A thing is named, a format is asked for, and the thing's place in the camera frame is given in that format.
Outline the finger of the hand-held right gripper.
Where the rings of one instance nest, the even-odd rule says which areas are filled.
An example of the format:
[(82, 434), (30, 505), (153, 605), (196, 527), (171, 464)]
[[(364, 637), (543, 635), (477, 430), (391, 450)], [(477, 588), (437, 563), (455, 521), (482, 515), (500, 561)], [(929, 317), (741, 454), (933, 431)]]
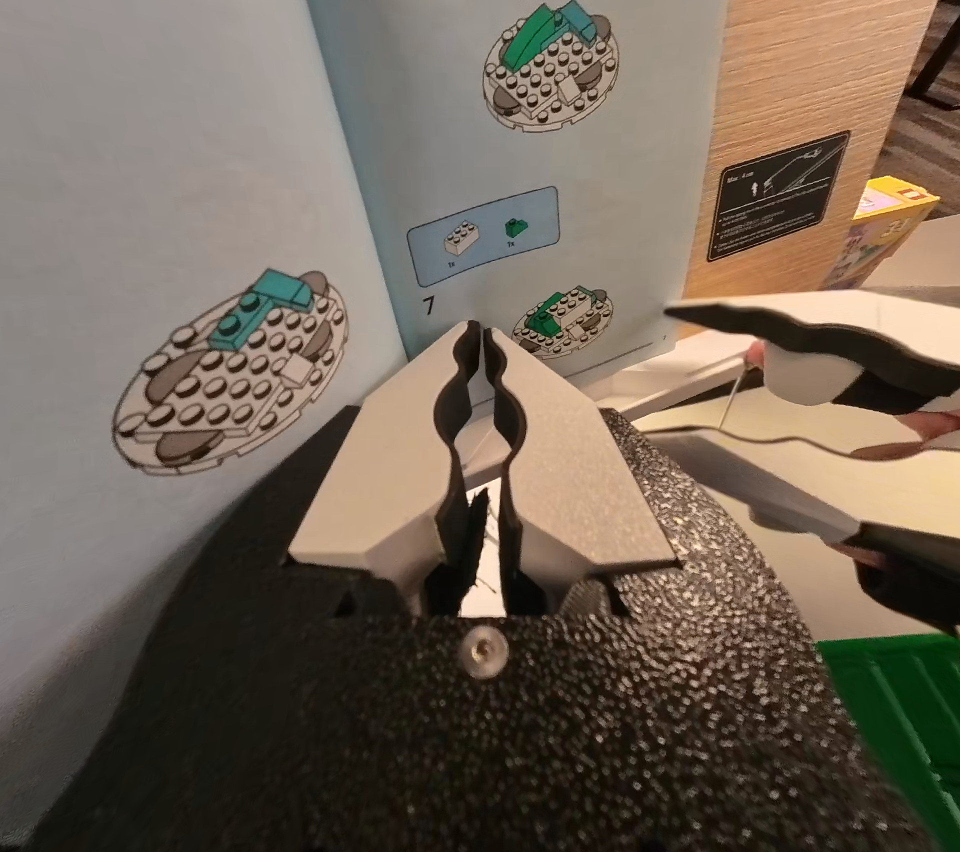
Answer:
[(959, 309), (944, 289), (853, 289), (669, 303), (666, 317), (763, 342), (763, 379), (797, 406), (958, 412)]
[(750, 513), (768, 529), (816, 535), (853, 561), (861, 590), (906, 618), (958, 632), (958, 445), (904, 457), (893, 446), (841, 455), (788, 442), (750, 479)]

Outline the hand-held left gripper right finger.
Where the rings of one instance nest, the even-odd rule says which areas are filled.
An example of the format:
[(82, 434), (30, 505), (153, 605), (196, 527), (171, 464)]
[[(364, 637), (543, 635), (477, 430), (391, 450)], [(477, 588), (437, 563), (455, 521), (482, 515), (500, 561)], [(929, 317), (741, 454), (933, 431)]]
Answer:
[(553, 615), (586, 579), (676, 567), (597, 405), (501, 330), (484, 330), (484, 359), (509, 447), (498, 509), (506, 613)]

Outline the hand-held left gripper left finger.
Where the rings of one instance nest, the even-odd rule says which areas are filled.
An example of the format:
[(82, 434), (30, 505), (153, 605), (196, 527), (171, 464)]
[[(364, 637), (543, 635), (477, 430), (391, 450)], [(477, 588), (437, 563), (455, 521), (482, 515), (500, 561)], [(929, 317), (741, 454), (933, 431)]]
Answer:
[(460, 322), (370, 393), (289, 554), (391, 582), (417, 613), (455, 615), (483, 522), (471, 519), (454, 442), (470, 421), (482, 328)]

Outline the lego instruction booklet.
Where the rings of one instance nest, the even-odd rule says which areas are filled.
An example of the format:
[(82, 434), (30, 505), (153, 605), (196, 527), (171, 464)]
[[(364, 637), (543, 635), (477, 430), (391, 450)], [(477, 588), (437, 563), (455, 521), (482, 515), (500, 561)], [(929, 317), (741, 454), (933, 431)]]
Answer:
[[(2, 0), (2, 845), (114, 710), (196, 548), (451, 325), (570, 287), (582, 387), (672, 346), (729, 0)], [(289, 411), (139, 425), (260, 278), (345, 332)]]

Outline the yellow lego box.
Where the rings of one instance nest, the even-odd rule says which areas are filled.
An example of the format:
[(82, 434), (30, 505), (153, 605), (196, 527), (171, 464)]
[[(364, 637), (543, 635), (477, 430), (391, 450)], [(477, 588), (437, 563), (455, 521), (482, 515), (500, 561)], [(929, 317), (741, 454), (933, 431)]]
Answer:
[(933, 192), (895, 176), (870, 179), (838, 257), (819, 289), (843, 291), (862, 286), (939, 202)]

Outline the black warning sticker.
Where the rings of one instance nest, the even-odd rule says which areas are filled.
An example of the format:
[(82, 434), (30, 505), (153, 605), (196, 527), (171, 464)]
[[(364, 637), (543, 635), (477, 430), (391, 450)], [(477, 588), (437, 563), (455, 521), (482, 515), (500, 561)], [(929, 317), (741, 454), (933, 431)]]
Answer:
[(851, 138), (845, 130), (724, 168), (706, 259), (714, 263), (822, 222)]

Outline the green plastic tray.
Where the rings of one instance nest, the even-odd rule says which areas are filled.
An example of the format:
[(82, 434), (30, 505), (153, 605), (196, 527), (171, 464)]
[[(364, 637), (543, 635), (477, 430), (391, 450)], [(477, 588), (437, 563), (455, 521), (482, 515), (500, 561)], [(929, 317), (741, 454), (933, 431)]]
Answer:
[(822, 641), (873, 756), (942, 850), (959, 849), (959, 643), (943, 634)]

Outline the wooden partition panel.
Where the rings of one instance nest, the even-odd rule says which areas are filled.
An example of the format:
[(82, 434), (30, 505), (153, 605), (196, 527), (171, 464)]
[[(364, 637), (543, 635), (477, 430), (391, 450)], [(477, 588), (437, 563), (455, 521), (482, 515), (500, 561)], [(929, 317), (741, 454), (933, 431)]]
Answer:
[[(873, 174), (937, 0), (729, 0), (684, 297), (815, 290)], [(848, 131), (822, 222), (708, 262), (728, 166)]]

